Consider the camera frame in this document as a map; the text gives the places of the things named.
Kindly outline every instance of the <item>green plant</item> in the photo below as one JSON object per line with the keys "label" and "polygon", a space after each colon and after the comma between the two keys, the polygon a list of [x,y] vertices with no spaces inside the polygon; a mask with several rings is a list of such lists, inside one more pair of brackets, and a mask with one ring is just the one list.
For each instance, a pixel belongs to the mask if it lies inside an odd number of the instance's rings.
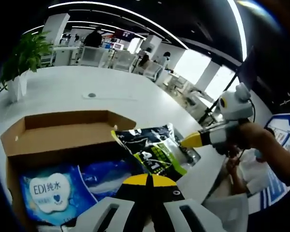
{"label": "green plant", "polygon": [[3,65],[1,91],[6,89],[7,81],[14,80],[27,70],[37,72],[41,67],[41,56],[51,54],[52,45],[45,40],[47,33],[26,33],[21,36],[18,45],[13,48],[12,54]]}

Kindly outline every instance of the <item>white pot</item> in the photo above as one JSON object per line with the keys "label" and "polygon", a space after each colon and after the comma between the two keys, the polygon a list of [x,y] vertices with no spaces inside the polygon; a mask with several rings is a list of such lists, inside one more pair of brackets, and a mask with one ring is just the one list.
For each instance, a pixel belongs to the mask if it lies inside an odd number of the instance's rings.
{"label": "white pot", "polygon": [[13,81],[7,82],[7,88],[11,102],[17,102],[26,95],[27,73],[28,71],[24,72],[20,76],[17,76]]}

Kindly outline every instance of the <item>tabletop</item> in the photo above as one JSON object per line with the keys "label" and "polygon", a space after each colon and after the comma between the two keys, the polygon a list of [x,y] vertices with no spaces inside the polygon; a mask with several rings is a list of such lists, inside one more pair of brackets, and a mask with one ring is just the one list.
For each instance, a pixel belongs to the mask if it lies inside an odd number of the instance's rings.
{"label": "tabletop", "polygon": [[[183,135],[201,126],[175,100],[144,76],[95,67],[60,66],[28,73],[27,94],[9,103],[0,93],[0,135],[20,118],[50,112],[110,110],[134,120],[136,128],[173,123]],[[89,93],[96,94],[88,98]],[[201,159],[177,184],[186,198],[202,203],[224,161],[211,146],[198,148]],[[0,141],[0,178],[5,182],[6,156]]]}

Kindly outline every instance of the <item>potted plant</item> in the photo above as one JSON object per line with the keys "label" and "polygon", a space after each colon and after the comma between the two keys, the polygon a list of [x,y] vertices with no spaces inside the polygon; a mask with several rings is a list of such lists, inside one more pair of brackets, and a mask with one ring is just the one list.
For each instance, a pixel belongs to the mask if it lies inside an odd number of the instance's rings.
{"label": "potted plant", "polygon": [[51,44],[45,40],[45,34],[47,32],[22,35],[3,65],[0,92],[3,89],[8,90],[12,102],[18,101],[26,94],[27,72],[37,72],[41,67],[41,56],[51,53]]}

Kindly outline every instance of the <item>open cardboard box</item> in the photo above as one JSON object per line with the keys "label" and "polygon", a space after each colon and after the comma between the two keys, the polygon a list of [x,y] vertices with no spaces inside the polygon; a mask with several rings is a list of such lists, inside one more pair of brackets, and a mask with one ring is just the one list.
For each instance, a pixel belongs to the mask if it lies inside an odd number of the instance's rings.
{"label": "open cardboard box", "polygon": [[35,225],[27,217],[19,174],[64,162],[122,159],[128,153],[111,136],[115,125],[130,130],[136,123],[109,111],[62,112],[26,116],[2,134],[12,209],[27,231]]}

